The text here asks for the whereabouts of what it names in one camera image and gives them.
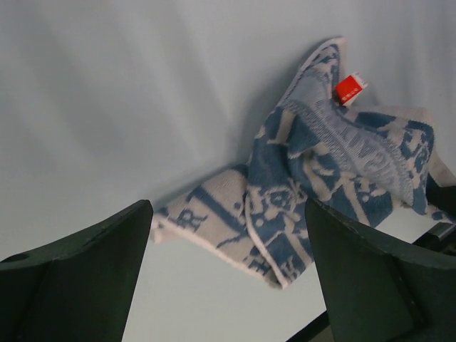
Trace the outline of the blue white patterned towel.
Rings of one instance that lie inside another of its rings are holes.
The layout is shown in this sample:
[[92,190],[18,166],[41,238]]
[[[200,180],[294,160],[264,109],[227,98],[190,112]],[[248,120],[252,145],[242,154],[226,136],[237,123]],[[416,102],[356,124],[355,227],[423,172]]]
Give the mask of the blue white patterned towel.
[[413,209],[428,176],[454,185],[429,112],[336,101],[345,61],[344,38],[323,42],[261,125],[249,160],[159,209],[153,241],[187,239],[284,289],[314,260],[307,200],[377,227],[394,209]]

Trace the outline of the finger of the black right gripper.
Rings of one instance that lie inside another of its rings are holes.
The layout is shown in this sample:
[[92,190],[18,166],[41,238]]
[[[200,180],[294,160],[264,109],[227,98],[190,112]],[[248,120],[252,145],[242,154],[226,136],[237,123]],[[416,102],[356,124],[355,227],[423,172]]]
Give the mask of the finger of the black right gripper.
[[428,176],[424,188],[414,191],[413,210],[427,216],[436,223],[413,245],[455,255],[455,185],[440,186],[432,176]]

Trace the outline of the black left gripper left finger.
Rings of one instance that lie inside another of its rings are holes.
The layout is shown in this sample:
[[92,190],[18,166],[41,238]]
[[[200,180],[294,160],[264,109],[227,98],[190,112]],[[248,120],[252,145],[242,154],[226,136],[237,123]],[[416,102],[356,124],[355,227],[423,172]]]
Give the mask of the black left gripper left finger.
[[150,234],[140,200],[1,261],[2,341],[121,341]]

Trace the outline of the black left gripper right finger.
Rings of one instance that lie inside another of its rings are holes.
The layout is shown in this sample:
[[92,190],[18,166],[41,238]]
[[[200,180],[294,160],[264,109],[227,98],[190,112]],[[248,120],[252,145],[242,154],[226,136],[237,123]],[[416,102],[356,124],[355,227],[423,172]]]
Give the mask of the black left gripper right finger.
[[312,199],[306,226],[335,341],[454,341],[455,257]]

